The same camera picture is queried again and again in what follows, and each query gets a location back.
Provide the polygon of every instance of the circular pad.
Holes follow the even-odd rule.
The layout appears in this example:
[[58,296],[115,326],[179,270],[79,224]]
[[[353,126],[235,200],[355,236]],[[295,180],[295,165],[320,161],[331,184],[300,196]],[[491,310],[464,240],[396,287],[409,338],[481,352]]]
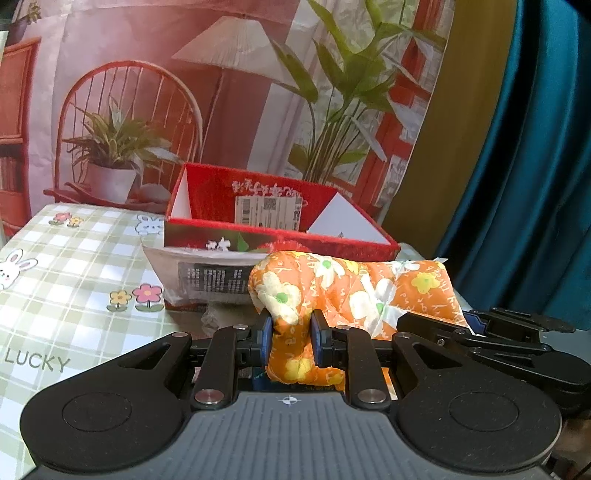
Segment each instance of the circular pad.
[[70,400],[63,411],[66,423],[83,432],[106,432],[131,415],[131,402],[114,393],[87,393]]
[[498,432],[513,425],[519,417],[519,409],[513,401],[503,395],[492,392],[469,392],[458,395],[450,402],[449,414],[469,430]]
[[431,370],[401,400],[398,425],[440,465],[500,473],[542,462],[558,439],[561,417],[542,391],[477,365]]
[[180,429],[180,402],[164,387],[130,377],[92,391],[97,383],[62,382],[29,401],[21,434],[36,464],[69,473],[117,471],[158,453]]

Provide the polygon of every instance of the printed backdrop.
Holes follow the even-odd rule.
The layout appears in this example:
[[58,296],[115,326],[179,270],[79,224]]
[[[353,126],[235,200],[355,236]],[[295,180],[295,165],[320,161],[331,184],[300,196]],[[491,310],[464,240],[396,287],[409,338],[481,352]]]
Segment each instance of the printed backdrop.
[[[0,66],[5,232],[56,201],[161,213],[179,161],[332,184],[377,216],[404,175],[453,10],[454,0],[22,0]],[[80,145],[113,108],[158,129],[156,168],[121,179]]]

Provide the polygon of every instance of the green checkered cloth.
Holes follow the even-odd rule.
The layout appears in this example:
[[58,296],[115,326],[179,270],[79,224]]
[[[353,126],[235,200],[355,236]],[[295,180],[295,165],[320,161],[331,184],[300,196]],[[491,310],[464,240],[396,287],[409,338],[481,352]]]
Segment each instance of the green checkered cloth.
[[[162,245],[161,229],[140,236],[138,215],[161,218],[49,205],[0,250],[0,262],[18,249],[20,262],[38,262],[0,290],[0,480],[33,468],[19,419],[36,392],[171,332],[204,336],[197,314],[163,308],[162,285],[141,246]],[[159,301],[139,303],[145,298],[134,290],[147,286]]]

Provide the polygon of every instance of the pink flower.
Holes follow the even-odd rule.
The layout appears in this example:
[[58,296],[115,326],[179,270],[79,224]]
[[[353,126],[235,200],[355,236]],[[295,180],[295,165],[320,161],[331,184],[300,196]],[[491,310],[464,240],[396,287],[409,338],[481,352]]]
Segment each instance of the pink flower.
[[72,214],[70,212],[66,213],[58,213],[53,218],[56,222],[65,222],[66,220],[72,218]]
[[160,301],[160,294],[162,287],[152,286],[149,283],[141,284],[133,292],[138,303],[146,303],[147,301]]

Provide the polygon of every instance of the barcode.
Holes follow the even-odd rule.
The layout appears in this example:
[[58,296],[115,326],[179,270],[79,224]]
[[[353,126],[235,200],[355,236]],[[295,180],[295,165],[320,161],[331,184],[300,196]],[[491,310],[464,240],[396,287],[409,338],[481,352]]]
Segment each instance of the barcode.
[[300,229],[300,215],[301,215],[301,206],[303,199],[302,197],[295,198],[295,210],[294,210],[294,230],[298,231]]
[[251,200],[244,199],[242,201],[242,222],[243,225],[250,225],[251,223]]

